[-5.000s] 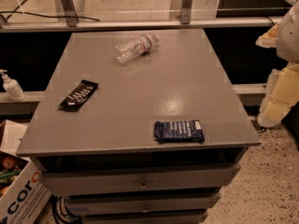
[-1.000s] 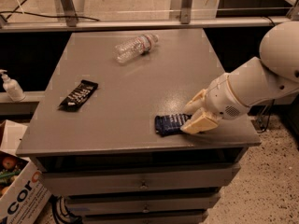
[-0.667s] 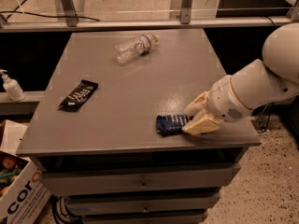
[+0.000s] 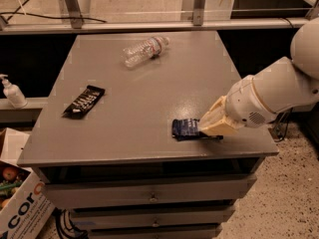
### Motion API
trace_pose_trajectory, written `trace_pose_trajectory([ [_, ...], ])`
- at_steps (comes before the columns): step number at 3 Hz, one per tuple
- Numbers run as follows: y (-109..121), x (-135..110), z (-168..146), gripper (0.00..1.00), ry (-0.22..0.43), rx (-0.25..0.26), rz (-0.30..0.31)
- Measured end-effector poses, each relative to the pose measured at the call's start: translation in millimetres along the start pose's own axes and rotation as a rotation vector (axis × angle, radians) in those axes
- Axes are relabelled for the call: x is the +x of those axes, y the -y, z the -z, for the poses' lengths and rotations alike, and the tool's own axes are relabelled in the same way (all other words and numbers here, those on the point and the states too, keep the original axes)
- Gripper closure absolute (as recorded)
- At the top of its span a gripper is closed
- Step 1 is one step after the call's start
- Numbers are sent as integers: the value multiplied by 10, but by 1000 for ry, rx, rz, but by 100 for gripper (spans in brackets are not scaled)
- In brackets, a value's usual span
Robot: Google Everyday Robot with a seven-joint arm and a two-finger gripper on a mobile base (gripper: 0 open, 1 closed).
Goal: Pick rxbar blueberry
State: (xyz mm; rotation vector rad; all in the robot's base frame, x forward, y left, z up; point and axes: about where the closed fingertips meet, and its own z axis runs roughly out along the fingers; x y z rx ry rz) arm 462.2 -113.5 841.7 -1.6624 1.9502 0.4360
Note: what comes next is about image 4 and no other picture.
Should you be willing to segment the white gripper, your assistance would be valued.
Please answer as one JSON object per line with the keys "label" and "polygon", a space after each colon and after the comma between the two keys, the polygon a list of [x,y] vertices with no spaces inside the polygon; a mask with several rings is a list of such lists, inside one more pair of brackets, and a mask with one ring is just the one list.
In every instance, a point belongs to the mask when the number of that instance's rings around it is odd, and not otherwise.
{"label": "white gripper", "polygon": [[276,114],[263,103],[249,75],[211,106],[199,120],[198,129],[208,136],[233,135],[244,126],[256,128],[275,119]]}

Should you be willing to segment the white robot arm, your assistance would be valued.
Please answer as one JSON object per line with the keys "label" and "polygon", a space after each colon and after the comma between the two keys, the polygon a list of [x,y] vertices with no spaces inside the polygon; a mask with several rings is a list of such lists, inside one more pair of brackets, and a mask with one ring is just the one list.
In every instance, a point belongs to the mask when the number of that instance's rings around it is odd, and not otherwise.
{"label": "white robot arm", "polygon": [[294,35],[290,56],[235,83],[199,120],[208,136],[232,135],[242,127],[256,128],[291,108],[319,101],[319,19]]}

